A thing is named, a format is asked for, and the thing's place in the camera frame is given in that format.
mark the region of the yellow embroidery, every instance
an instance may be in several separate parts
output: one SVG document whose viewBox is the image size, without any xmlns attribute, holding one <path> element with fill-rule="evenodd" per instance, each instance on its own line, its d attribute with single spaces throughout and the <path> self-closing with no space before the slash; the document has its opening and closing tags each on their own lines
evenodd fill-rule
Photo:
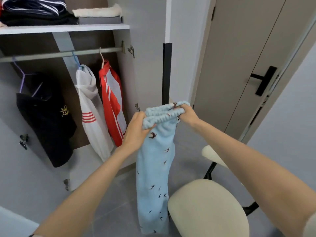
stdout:
<svg viewBox="0 0 316 237">
<path fill-rule="evenodd" d="M 69 114 L 69 110 L 66 105 L 64 106 L 64 108 L 60 108 L 60 109 L 61 109 L 60 112 L 62 112 L 62 116 L 66 116 Z"/>
</svg>

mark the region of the chair frame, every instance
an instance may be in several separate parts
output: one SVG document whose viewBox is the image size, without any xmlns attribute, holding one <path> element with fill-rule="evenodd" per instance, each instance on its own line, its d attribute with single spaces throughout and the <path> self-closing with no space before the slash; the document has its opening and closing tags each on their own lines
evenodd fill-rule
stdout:
<svg viewBox="0 0 316 237">
<path fill-rule="evenodd" d="M 214 170 L 216 165 L 217 163 L 213 161 L 208 171 L 206 172 L 204 179 L 212 180 L 212 171 Z M 256 202 L 253 202 L 250 206 L 243 207 L 246 216 L 250 215 L 252 212 L 254 212 L 258 208 L 259 208 L 259 205 Z"/>
</svg>

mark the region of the chair backrest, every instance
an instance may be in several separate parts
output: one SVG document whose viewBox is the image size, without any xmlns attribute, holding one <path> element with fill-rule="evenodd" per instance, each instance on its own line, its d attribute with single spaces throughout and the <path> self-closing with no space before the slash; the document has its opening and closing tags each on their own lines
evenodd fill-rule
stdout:
<svg viewBox="0 0 316 237">
<path fill-rule="evenodd" d="M 213 161 L 213 162 L 216 162 L 216 163 L 218 163 L 218 164 L 220 164 L 220 165 L 222 165 L 222 166 L 228 168 L 227 165 L 226 165 L 226 164 L 222 161 L 222 159 L 219 157 L 219 155 L 218 155 L 218 154 L 213 150 L 213 148 L 210 147 L 209 145 L 205 146 L 205 147 L 202 149 L 202 155 L 203 155 L 205 158 L 207 158 L 207 159 L 209 159 L 209 160 L 211 160 L 211 161 Z"/>
</svg>

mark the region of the cream chair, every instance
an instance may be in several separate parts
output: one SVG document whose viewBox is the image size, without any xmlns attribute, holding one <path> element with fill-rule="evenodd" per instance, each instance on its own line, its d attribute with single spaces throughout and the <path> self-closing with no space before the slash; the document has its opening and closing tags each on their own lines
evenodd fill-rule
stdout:
<svg viewBox="0 0 316 237">
<path fill-rule="evenodd" d="M 168 202 L 169 213 L 182 237 L 247 237 L 247 215 L 257 203 L 242 207 L 224 187 L 212 181 L 216 164 L 227 168 L 218 154 L 205 146 L 202 155 L 213 161 L 204 179 L 197 179 L 176 191 Z"/>
</svg>

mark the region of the folded cream cloth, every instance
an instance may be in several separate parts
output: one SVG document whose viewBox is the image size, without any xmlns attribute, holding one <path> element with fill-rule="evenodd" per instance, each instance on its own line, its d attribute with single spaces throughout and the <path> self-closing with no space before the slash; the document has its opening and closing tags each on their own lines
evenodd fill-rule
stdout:
<svg viewBox="0 0 316 237">
<path fill-rule="evenodd" d="M 5 25 L 2 22 L 0 22 L 0 27 L 7 27 L 7 25 Z"/>
<path fill-rule="evenodd" d="M 122 9 L 118 4 L 113 7 L 72 10 L 75 17 L 122 17 Z"/>
</svg>

